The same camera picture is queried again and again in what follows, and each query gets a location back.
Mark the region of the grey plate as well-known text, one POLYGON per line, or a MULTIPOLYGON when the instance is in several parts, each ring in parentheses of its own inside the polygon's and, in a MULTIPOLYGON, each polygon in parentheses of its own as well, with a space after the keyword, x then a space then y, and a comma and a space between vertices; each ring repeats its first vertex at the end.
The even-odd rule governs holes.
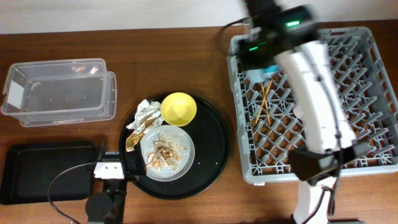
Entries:
POLYGON ((182 155, 182 161, 178 165, 178 170, 175 172, 170 169, 162 169, 160 172, 157 172, 154 168, 146 168, 146 176, 159 182, 177 180, 185 175, 193 164, 193 160, 195 158, 194 143, 186 131, 176 126, 163 125, 151 129, 140 141, 141 154, 143 156, 145 165, 147 162, 146 154, 154 146, 153 142, 158 137, 160 132, 171 132, 172 134, 178 136, 183 145, 187 148, 187 151, 182 155))

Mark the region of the yellow bowl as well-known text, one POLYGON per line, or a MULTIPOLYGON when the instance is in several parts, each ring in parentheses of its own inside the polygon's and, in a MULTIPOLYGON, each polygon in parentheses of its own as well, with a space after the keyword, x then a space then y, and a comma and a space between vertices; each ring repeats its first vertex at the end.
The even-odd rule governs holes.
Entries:
POLYGON ((197 104, 189 94, 175 92, 164 98, 160 112, 166 123, 183 127, 193 121, 197 113, 197 104))

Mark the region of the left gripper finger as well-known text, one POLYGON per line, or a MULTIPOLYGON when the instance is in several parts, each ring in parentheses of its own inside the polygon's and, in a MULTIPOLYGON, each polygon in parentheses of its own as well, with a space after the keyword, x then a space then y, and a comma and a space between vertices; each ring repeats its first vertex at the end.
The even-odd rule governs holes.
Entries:
POLYGON ((140 150, 127 152, 126 162, 130 174, 146 175, 146 165, 140 150))
POLYGON ((104 142, 101 141, 95 152, 95 162, 101 162, 104 156, 104 142))

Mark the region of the food scraps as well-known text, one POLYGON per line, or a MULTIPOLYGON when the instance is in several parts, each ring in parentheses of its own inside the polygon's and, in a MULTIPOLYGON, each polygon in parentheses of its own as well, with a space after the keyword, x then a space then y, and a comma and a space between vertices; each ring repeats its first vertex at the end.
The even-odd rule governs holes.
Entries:
POLYGON ((171 132, 160 132, 154 146, 146 154, 146 167, 157 172, 162 169, 178 170, 182 155, 187 151, 180 138, 171 132))

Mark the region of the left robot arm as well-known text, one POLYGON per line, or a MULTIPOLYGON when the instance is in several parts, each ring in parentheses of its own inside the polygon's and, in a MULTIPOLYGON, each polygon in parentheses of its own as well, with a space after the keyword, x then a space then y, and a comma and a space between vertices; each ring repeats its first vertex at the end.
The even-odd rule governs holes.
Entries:
POLYGON ((94 152, 86 169, 103 183, 102 191, 88 197, 85 212, 88 223, 122 223, 127 184, 146 175, 146 165, 139 150, 106 152, 104 143, 94 152))

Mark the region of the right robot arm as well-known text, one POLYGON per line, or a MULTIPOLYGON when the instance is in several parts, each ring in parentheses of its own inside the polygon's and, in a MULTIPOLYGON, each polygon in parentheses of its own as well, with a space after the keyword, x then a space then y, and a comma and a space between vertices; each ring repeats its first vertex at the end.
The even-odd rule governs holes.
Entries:
POLYGON ((304 147, 288 154, 298 177, 293 223, 327 223, 343 165, 369 151, 346 119, 331 73, 327 46, 307 6, 283 9, 275 1, 246 1, 249 36, 235 55, 253 82, 264 82, 283 70, 305 126, 304 147))

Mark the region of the pink cup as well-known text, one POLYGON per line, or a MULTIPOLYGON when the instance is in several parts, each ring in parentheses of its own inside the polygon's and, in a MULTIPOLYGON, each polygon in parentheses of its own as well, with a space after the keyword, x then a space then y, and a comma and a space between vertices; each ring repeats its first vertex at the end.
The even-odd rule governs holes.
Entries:
POLYGON ((298 119, 303 120, 303 111, 298 103, 294 104, 293 113, 298 119))

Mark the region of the light blue cup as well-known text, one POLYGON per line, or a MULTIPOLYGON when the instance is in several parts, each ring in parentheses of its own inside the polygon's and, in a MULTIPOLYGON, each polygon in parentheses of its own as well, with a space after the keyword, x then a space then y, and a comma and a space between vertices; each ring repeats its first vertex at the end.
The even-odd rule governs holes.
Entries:
POLYGON ((245 71, 245 74, 251 82, 263 83, 269 81, 278 71, 278 65, 271 65, 267 68, 247 70, 245 71))

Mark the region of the wooden chopstick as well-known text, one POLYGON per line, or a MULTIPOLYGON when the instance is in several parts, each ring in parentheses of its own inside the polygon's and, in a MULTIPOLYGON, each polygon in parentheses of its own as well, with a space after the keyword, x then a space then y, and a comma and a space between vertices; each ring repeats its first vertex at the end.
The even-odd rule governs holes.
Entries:
POLYGON ((268 109, 268 104, 267 104, 267 96, 268 96, 268 93, 269 93, 269 91, 271 89, 271 85, 272 85, 273 79, 274 79, 274 77, 271 77, 271 79, 268 81, 267 88, 264 88, 264 84, 263 83, 261 84, 262 103, 261 103, 260 112, 258 112, 258 114, 256 116, 255 124, 257 124, 259 122, 259 117, 260 117, 260 115, 262 113, 262 109, 263 108, 266 111, 267 123, 268 124, 271 123, 271 118, 270 118, 270 115, 269 115, 269 109, 268 109))
POLYGON ((271 89, 271 85, 272 85, 272 80, 270 80, 267 84, 267 88, 264 88, 264 85, 262 86, 262 95, 263 95, 263 100, 262 100, 262 107, 266 110, 266 116, 267 116, 267 123, 270 124, 271 123, 271 118, 269 115, 269 108, 268 108, 268 104, 267 104, 267 96, 268 93, 271 89))

